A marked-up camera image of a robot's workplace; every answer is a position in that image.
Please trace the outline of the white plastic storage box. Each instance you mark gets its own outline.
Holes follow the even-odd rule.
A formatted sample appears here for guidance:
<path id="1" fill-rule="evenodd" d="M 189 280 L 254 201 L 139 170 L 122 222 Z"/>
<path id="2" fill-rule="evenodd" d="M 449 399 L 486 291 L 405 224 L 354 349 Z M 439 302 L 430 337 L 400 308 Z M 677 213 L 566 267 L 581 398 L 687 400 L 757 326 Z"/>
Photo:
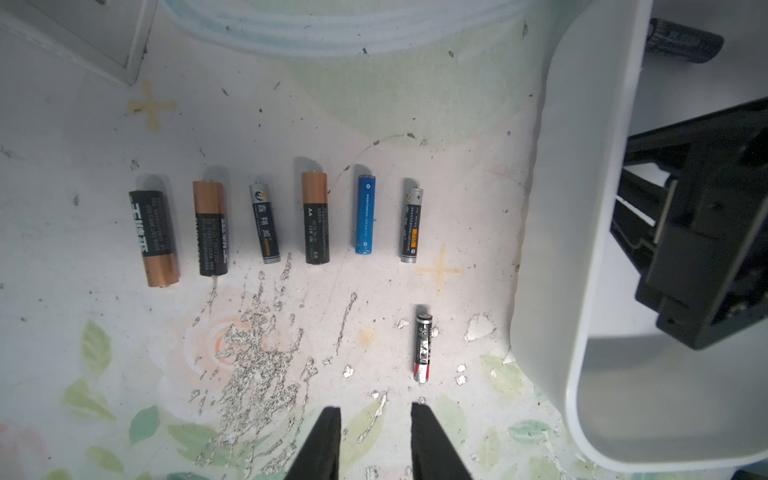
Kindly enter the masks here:
<path id="1" fill-rule="evenodd" d="M 547 69 L 511 348 L 592 461 L 767 456 L 767 5 L 591 1 Z"/>

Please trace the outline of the small black battery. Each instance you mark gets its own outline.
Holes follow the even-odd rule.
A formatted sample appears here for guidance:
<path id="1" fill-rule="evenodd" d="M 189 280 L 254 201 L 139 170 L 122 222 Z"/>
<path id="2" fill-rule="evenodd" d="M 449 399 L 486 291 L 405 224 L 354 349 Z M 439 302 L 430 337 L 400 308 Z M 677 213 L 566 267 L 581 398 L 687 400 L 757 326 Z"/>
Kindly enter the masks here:
<path id="1" fill-rule="evenodd" d="M 413 374 L 419 384 L 427 383 L 430 377 L 432 327 L 433 317 L 430 314 L 417 315 Z"/>

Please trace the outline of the dark grey battery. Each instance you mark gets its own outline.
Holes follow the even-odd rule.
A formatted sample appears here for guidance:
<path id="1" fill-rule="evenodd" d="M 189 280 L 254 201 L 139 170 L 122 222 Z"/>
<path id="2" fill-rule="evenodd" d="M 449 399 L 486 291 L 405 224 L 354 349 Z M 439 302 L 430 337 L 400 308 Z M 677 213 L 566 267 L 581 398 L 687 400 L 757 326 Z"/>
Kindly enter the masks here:
<path id="1" fill-rule="evenodd" d="M 263 261 L 265 264 L 277 263 L 281 255 L 268 186 L 256 182 L 249 189 Z"/>

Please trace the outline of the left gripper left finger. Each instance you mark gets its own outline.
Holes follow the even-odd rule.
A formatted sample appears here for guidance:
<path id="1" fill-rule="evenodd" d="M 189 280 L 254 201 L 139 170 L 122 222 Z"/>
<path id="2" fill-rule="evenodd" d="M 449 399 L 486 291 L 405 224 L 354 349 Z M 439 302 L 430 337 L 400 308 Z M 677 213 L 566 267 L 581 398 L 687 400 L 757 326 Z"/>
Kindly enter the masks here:
<path id="1" fill-rule="evenodd" d="M 286 480 L 338 480 L 341 410 L 325 407 L 288 470 Z"/>

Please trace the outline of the dark navy battery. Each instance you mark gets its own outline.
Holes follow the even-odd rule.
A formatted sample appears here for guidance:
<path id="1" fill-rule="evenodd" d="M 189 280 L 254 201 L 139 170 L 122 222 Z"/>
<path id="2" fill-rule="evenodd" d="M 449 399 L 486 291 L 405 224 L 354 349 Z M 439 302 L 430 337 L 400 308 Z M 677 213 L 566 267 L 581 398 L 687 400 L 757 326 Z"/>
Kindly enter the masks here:
<path id="1" fill-rule="evenodd" d="M 718 34 L 681 25 L 668 20 L 651 18 L 645 51 L 693 64 L 704 64 L 722 50 L 725 39 Z"/>

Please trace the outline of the black copper battery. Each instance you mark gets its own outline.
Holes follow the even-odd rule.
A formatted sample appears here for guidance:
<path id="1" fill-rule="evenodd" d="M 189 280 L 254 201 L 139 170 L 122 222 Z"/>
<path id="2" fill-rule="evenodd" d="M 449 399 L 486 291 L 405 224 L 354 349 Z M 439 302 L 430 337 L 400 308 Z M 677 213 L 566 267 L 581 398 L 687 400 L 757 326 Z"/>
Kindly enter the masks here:
<path id="1" fill-rule="evenodd" d="M 330 261 L 327 175 L 304 172 L 301 182 L 306 262 L 326 264 Z"/>

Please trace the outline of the small blue battery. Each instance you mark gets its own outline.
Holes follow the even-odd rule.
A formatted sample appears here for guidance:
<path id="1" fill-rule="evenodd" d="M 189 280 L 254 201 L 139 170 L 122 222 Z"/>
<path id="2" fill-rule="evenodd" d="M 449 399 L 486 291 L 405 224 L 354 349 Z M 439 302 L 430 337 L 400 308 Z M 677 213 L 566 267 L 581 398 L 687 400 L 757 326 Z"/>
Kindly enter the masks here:
<path id="1" fill-rule="evenodd" d="M 369 255 L 373 250 L 376 178 L 365 174 L 358 177 L 355 252 Z"/>

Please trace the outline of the black Duracell battery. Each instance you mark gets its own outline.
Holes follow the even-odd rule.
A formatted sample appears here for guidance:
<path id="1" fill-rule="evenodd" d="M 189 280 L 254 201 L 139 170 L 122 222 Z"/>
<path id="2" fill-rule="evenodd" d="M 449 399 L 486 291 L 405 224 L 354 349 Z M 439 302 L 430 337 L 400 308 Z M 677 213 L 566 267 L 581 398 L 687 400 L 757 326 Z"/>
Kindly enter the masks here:
<path id="1" fill-rule="evenodd" d="M 206 277 L 224 275 L 228 272 L 224 186 L 214 181 L 194 181 L 193 198 L 199 273 Z"/>

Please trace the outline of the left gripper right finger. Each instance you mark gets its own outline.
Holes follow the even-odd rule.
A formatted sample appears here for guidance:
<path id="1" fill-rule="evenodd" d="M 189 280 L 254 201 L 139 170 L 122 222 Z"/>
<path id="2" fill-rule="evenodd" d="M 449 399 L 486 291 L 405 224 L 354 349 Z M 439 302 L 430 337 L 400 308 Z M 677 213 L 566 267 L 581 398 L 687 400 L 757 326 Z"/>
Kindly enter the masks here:
<path id="1" fill-rule="evenodd" d="M 411 406 L 411 457 L 415 480 L 471 480 L 472 477 L 425 404 Z"/>

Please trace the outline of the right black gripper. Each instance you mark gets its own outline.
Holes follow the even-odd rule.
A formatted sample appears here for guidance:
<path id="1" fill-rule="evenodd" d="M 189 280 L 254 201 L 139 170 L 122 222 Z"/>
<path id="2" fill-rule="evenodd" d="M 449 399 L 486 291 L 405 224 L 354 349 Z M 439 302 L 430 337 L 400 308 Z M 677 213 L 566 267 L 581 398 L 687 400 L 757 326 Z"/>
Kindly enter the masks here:
<path id="1" fill-rule="evenodd" d="M 610 233 L 656 326 L 703 350 L 767 317 L 767 99 L 632 135 Z"/>

